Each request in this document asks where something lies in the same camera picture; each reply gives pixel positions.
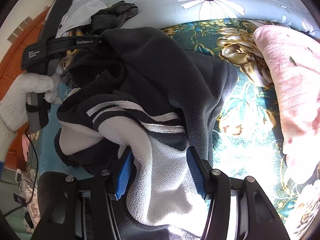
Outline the white gloved left hand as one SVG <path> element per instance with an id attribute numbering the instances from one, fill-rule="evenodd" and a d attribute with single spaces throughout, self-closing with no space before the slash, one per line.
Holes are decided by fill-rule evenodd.
<path id="1" fill-rule="evenodd" d="M 1 162 L 5 158 L 17 130 L 28 121 L 26 110 L 27 94 L 44 93 L 48 103 L 62 103 L 58 96 L 61 79 L 58 74 L 52 76 L 35 73 L 23 73 L 11 84 L 1 100 Z"/>

